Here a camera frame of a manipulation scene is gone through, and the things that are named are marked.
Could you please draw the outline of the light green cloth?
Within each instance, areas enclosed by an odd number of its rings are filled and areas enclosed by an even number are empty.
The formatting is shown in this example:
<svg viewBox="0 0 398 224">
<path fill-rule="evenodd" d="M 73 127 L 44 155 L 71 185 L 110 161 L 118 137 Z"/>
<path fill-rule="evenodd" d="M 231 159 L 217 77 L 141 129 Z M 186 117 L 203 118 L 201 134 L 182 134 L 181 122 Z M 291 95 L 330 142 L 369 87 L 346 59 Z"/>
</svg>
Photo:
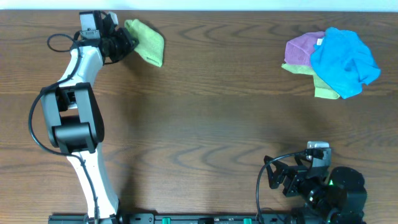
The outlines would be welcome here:
<svg viewBox="0 0 398 224">
<path fill-rule="evenodd" d="M 124 27 L 139 42 L 134 51 L 147 63 L 156 67 L 163 66 L 164 38 L 139 19 L 125 20 Z"/>
</svg>

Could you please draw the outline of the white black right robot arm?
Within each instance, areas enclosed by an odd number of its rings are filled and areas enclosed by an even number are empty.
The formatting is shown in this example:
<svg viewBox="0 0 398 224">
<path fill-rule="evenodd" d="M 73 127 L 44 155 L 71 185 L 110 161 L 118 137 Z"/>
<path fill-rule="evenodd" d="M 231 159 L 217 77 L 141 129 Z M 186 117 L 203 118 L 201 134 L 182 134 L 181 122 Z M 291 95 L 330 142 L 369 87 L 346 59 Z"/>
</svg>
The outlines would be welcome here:
<svg viewBox="0 0 398 224">
<path fill-rule="evenodd" d="M 269 187 L 283 185 L 285 197 L 300 196 L 305 204 L 293 208 L 281 223 L 364 223 L 367 191 L 363 175 L 345 166 L 328 171 L 331 155 L 292 153 L 264 157 L 261 172 L 267 171 Z"/>
</svg>

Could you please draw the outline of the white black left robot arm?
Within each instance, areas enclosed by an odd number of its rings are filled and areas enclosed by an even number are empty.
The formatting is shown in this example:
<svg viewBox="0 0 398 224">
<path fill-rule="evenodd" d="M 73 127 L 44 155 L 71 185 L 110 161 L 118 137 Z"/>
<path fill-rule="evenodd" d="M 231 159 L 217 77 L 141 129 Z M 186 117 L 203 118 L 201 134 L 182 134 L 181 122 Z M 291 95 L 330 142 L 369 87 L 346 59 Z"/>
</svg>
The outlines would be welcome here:
<svg viewBox="0 0 398 224">
<path fill-rule="evenodd" d="M 87 203 L 81 217 L 54 215 L 49 223 L 122 223 L 119 199 L 106 172 L 102 142 L 104 122 L 93 92 L 106 60 L 117 63 L 139 41 L 119 26 L 113 12 L 79 13 L 81 29 L 71 37 L 68 67 L 59 81 L 44 87 L 41 103 L 52 154 L 65 156 L 74 168 Z"/>
</svg>

